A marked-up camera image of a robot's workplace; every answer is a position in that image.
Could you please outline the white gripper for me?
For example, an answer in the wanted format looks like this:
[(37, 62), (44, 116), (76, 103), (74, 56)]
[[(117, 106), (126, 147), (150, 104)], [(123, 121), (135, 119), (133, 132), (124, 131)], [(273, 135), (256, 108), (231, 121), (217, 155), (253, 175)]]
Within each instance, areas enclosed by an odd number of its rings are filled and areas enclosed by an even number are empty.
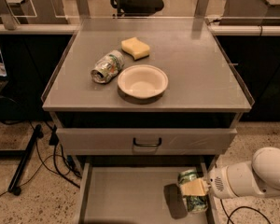
[[(208, 172), (208, 181), (211, 192), (219, 199), (236, 198), (231, 189), (227, 176), (227, 168), (213, 168)], [(196, 178), (180, 185), (184, 196), (205, 196), (209, 191), (209, 184), (203, 178)]]

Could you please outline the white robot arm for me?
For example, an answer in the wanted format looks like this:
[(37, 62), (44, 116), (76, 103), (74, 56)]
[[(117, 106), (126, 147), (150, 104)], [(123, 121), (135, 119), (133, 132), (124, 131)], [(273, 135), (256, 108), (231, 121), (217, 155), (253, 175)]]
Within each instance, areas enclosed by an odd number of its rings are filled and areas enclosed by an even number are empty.
[(251, 161), (213, 168), (207, 176), (179, 185), (183, 196), (205, 196), (219, 199), (245, 196), (280, 199), (280, 149), (263, 147)]

